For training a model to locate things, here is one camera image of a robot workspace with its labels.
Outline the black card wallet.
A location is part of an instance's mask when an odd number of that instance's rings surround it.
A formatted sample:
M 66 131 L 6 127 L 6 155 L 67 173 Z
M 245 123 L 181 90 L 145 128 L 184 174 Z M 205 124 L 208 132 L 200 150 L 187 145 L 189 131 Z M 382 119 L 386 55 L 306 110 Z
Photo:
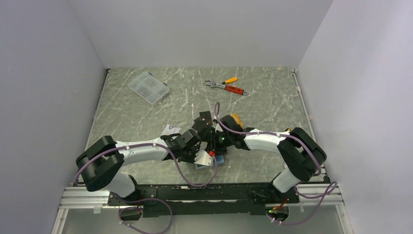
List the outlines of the black card wallet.
M 213 121 L 210 111 L 200 112 L 199 116 L 194 120 L 192 129 L 197 132 L 211 131 L 213 129 Z

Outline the silver credit cards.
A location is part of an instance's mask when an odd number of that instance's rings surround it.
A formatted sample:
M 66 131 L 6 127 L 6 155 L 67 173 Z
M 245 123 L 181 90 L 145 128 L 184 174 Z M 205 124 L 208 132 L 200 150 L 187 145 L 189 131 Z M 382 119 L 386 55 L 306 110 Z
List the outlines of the silver credit cards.
M 169 135 L 172 135 L 172 134 L 180 134 L 181 130 L 182 129 L 180 127 L 167 124 L 165 126 L 165 128 L 163 129 L 163 131 L 161 132 L 161 136 L 169 136 Z

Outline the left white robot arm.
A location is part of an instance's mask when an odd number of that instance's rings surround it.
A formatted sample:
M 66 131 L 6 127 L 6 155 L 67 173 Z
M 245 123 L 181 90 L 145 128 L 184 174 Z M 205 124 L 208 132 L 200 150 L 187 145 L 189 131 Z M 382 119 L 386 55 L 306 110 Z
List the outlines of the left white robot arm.
M 82 178 L 89 192 L 107 189 L 132 205 L 140 198 L 137 182 L 119 170 L 139 162 L 170 159 L 204 166 L 213 163 L 211 155 L 201 150 L 200 137 L 193 129 L 140 142 L 115 141 L 112 136 L 103 136 L 76 159 L 76 177 Z

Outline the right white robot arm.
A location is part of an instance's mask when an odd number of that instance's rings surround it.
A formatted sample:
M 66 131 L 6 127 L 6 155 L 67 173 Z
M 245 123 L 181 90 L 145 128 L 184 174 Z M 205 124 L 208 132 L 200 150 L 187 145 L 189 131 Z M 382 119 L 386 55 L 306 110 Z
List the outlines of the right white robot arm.
M 287 168 L 276 175 L 268 185 L 269 198 L 281 202 L 287 192 L 300 182 L 308 182 L 321 173 L 326 161 L 324 150 L 299 127 L 291 131 L 269 132 L 256 128 L 243 128 L 235 117 L 227 115 L 217 119 L 220 144 L 243 150 L 263 150 L 281 155 Z

